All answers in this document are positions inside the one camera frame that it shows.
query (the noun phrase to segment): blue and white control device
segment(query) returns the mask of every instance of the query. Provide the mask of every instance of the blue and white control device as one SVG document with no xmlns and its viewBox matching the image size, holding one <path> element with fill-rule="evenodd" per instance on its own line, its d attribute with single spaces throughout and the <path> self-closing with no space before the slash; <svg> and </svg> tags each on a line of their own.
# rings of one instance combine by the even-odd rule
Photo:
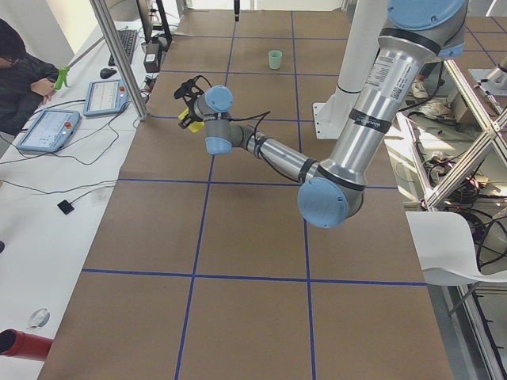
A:
<svg viewBox="0 0 507 380">
<path fill-rule="evenodd" d="M 86 94 L 83 115 L 87 117 L 116 115 L 128 101 L 121 79 L 91 82 Z"/>
<path fill-rule="evenodd" d="M 33 152 L 56 152 L 72 136 L 80 120 L 81 115 L 77 111 L 45 109 L 16 147 Z"/>
</svg>

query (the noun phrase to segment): black keyboard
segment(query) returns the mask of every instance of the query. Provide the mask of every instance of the black keyboard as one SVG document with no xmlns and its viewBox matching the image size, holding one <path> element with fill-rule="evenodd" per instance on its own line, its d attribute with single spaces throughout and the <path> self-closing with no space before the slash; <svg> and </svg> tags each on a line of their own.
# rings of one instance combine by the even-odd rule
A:
<svg viewBox="0 0 507 380">
<path fill-rule="evenodd" d="M 120 29 L 117 31 L 121 44 L 124 45 L 125 54 L 129 63 L 132 63 L 134 56 L 135 41 L 137 39 L 137 30 L 134 29 Z M 109 57 L 108 66 L 115 66 L 114 58 L 112 55 Z"/>
</svg>

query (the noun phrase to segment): white chair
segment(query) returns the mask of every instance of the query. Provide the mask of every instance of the white chair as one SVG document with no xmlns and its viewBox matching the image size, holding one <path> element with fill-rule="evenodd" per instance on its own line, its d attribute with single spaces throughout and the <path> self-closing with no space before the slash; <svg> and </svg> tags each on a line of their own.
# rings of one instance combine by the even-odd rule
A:
<svg viewBox="0 0 507 380">
<path fill-rule="evenodd" d="M 507 271 L 483 275 L 478 270 L 474 241 L 463 216 L 443 211 L 407 211 L 406 217 L 426 283 L 448 287 L 474 284 L 449 314 L 480 283 L 507 283 Z"/>
</svg>

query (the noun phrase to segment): chair leg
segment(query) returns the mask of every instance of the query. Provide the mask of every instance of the chair leg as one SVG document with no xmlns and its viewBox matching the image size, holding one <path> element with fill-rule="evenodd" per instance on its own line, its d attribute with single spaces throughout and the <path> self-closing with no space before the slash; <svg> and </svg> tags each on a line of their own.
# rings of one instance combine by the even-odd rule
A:
<svg viewBox="0 0 507 380">
<path fill-rule="evenodd" d="M 472 285 L 472 287 L 468 290 L 468 292 L 458 301 L 458 303 L 456 303 L 454 305 L 454 307 L 449 310 L 448 312 L 448 315 L 453 315 L 457 310 L 458 308 L 464 304 L 464 302 L 467 300 L 468 296 L 471 295 L 475 289 L 477 289 L 477 287 L 480 285 L 480 281 L 475 283 L 474 285 Z"/>
</svg>

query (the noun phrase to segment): dark red cylinder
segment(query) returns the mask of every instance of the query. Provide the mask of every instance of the dark red cylinder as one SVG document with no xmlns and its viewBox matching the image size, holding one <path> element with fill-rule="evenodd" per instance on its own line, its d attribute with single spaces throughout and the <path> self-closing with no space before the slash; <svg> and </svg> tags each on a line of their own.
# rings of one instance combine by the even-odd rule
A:
<svg viewBox="0 0 507 380">
<path fill-rule="evenodd" d="M 0 332 L 0 355 L 44 361 L 48 357 L 53 339 L 27 334 L 17 330 Z"/>
</svg>

